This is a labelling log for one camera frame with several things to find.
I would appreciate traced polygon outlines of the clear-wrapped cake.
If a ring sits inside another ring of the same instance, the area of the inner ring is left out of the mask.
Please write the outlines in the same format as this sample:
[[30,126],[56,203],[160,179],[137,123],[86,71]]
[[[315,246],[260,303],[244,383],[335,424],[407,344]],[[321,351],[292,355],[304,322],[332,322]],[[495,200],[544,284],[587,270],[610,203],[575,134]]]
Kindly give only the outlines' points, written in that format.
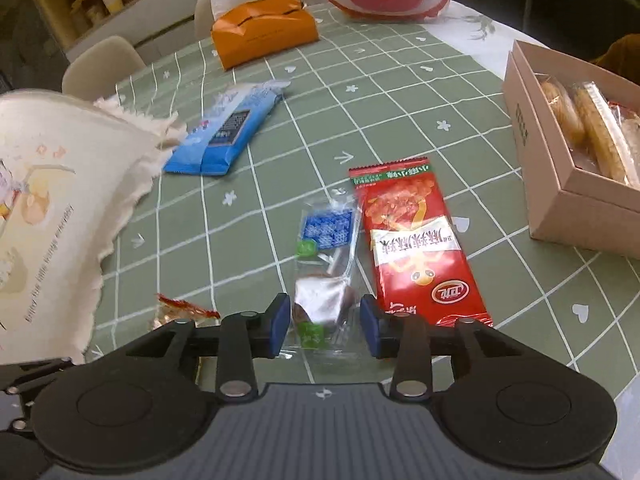
[[162,294],[157,294],[156,298],[155,316],[151,322],[152,330],[180,320],[192,321],[196,327],[217,326],[221,321],[219,312],[202,308],[188,300],[172,299]]

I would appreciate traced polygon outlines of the clear chocolate cookie packet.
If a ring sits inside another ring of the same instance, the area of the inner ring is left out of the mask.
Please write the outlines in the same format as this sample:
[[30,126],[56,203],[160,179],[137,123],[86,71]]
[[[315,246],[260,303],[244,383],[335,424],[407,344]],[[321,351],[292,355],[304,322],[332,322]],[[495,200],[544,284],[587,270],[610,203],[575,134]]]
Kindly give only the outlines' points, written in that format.
[[299,222],[292,321],[302,348],[331,364],[356,356],[349,338],[360,223],[357,199],[344,188],[304,203]]

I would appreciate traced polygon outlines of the red spicy snack packet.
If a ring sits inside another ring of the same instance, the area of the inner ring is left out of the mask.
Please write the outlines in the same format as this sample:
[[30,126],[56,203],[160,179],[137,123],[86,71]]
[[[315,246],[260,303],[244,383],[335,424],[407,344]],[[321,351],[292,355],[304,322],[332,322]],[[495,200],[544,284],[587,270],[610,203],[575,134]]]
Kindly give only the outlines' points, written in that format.
[[432,325],[491,326],[431,162],[415,157],[349,170],[372,255],[378,304]]

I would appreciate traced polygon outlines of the green checked tablecloth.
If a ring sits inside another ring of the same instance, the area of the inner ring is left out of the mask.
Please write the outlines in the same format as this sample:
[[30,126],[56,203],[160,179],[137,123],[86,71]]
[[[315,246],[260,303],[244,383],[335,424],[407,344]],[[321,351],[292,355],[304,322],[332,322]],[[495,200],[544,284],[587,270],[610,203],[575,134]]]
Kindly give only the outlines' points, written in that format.
[[345,191],[352,167],[425,155],[497,326],[623,391],[639,373],[639,266],[529,237],[501,94],[518,32],[460,4],[427,25],[314,16],[309,46],[227,72],[205,39],[116,86],[128,110],[194,126],[229,84],[290,84],[227,177],[165,174],[139,203],[104,263],[87,359],[145,333],[158,295],[230,314],[290,292],[308,200]]

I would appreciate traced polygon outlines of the blue wafer snack packet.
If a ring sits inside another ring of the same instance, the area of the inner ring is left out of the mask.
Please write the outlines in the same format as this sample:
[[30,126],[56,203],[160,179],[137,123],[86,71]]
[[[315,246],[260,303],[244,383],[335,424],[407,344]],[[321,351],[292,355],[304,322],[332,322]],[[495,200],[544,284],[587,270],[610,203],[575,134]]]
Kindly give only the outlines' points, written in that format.
[[228,87],[175,149],[164,171],[209,177],[228,174],[290,84],[271,79]]

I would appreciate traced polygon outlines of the cream printed cloth bag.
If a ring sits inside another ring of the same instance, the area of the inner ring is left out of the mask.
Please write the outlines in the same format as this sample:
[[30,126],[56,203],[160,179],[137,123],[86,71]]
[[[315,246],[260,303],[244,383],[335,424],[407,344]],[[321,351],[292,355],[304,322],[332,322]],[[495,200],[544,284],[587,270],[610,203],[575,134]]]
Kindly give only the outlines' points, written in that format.
[[114,250],[186,137],[177,115],[44,90],[1,98],[1,362],[80,362]]

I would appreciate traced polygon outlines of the round bread in wrapper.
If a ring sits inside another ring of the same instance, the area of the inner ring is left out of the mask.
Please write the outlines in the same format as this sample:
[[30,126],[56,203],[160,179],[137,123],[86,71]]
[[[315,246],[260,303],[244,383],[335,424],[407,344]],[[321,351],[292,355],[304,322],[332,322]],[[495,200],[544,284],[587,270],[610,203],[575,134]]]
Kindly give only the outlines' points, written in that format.
[[538,82],[567,144],[570,148],[580,148],[585,141],[586,130],[565,87],[548,75],[540,76]]

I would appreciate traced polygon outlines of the pink cardboard box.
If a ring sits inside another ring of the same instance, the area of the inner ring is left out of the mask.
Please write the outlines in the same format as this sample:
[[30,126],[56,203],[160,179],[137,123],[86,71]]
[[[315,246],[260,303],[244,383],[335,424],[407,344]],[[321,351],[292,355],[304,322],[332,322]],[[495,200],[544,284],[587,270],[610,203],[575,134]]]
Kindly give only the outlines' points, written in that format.
[[570,148],[540,88],[542,75],[556,78],[572,101],[574,84],[593,81],[608,102],[639,115],[638,84],[570,55],[514,41],[503,94],[523,170],[530,235],[638,257],[639,188],[602,176],[587,135],[580,148]]

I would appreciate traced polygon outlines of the long biscuit stick packet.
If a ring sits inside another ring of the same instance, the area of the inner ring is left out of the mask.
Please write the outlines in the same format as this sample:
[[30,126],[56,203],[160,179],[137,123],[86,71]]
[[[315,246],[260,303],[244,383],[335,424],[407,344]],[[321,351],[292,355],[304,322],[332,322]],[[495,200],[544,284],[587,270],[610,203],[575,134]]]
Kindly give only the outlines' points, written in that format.
[[633,188],[628,183],[618,151],[620,128],[608,106],[608,100],[593,81],[586,81],[574,84],[573,101],[602,176]]

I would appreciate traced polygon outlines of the orange tissue box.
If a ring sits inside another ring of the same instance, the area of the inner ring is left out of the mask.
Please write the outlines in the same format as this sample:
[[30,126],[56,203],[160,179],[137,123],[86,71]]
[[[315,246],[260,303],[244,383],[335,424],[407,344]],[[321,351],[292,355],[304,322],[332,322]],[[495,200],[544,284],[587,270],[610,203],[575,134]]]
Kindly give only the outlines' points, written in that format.
[[302,0],[255,0],[214,21],[212,40],[225,70],[319,40]]

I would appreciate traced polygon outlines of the brown fluffy blanket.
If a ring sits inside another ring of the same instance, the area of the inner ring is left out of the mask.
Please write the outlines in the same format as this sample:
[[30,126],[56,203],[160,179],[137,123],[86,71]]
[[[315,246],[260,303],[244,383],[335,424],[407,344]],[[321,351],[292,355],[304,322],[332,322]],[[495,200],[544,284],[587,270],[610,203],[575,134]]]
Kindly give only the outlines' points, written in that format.
[[609,72],[640,84],[640,35],[629,34],[613,42],[593,61]]

